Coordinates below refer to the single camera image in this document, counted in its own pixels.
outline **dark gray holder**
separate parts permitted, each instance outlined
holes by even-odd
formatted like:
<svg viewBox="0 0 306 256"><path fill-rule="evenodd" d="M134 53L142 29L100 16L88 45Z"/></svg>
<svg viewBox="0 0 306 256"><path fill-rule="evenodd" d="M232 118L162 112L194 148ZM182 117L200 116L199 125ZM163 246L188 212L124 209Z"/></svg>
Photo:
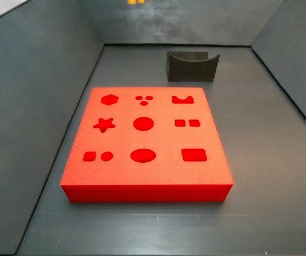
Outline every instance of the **dark gray holder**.
<svg viewBox="0 0 306 256"><path fill-rule="evenodd" d="M214 82L219 59L208 59L208 52L168 52L168 81Z"/></svg>

